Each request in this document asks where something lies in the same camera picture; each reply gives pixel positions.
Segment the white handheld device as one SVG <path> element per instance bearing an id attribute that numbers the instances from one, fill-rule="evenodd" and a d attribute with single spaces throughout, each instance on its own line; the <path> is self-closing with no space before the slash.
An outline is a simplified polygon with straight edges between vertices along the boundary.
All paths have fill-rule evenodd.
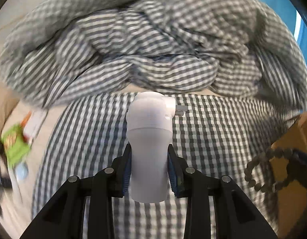
<path id="1" fill-rule="evenodd" d="M 131 198 L 160 203 L 168 193 L 168 146 L 172 144 L 174 116 L 187 106 L 158 92 L 137 94 L 126 114 L 126 137 L 131 145 Z"/>

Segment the brown cardboard box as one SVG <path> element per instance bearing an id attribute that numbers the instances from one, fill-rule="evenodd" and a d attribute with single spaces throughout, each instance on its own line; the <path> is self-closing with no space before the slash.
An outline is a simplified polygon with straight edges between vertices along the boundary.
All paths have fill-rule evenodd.
<path id="1" fill-rule="evenodd" d="M 278 237 L 307 238 L 307 112 L 272 149 L 283 154 L 269 161 L 278 196 Z"/>

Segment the light blue earbuds case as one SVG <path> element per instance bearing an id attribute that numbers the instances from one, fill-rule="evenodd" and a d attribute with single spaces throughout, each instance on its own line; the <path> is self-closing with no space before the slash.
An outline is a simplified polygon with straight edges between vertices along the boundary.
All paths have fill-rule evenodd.
<path id="1" fill-rule="evenodd" d="M 20 162 L 14 169 L 15 177 L 18 182 L 23 181 L 29 174 L 28 166 L 25 162 Z"/>

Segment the green snack bag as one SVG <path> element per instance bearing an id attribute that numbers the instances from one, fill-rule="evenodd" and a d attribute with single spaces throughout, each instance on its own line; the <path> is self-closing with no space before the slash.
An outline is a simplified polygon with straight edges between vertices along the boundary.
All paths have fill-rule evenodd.
<path id="1" fill-rule="evenodd" d="M 23 137 L 23 129 L 20 124 L 16 124 L 8 129 L 1 136 L 8 167 L 13 168 L 23 157 L 29 153 L 30 146 Z"/>

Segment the grey checked bed sheet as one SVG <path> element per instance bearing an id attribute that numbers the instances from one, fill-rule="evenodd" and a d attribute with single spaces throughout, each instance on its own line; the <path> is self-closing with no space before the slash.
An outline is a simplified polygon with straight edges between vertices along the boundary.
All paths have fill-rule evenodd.
<path id="1" fill-rule="evenodd" d="M 110 166 L 127 144 L 126 114 L 134 93 L 88 96 L 71 102 L 60 115 L 37 175 L 32 216 L 72 175 L 90 177 Z M 188 108 L 172 119 L 168 142 L 187 164 L 211 177 L 230 176 L 278 229 L 277 197 L 248 186 L 244 170 L 293 123 L 297 110 L 263 100 L 179 94 L 175 102 Z M 138 203 L 129 195 L 113 200 L 117 238 L 182 238 L 185 199 L 169 192 L 160 203 Z"/>

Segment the orange packet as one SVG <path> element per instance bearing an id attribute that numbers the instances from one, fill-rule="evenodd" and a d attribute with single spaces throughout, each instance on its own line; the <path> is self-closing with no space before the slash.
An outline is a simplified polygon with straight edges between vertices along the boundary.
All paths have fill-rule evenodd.
<path id="1" fill-rule="evenodd" d="M 27 122 L 29 121 L 30 117 L 31 117 L 31 111 L 29 111 L 27 113 L 27 115 L 24 117 L 24 119 L 20 123 L 20 127 L 22 129 L 22 135 L 23 135 L 23 138 L 24 138 L 25 141 L 28 141 L 28 137 L 24 134 L 24 128 L 25 128 Z"/>

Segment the white flat case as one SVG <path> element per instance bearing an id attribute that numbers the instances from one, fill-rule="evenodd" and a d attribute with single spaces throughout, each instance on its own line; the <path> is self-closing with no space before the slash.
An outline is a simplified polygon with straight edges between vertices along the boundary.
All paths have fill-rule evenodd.
<path id="1" fill-rule="evenodd" d="M 25 127 L 23 128 L 23 136 L 29 145 L 31 145 L 37 137 L 47 113 L 47 110 L 35 110 L 31 113 Z"/>

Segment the grey checked duvet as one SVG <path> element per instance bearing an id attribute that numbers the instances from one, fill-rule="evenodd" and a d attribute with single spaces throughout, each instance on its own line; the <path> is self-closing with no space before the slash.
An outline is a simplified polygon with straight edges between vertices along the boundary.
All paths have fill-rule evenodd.
<path id="1" fill-rule="evenodd" d="M 6 38 L 2 81 L 39 107 L 135 84 L 307 110 L 307 66 L 259 0 L 45 0 Z"/>

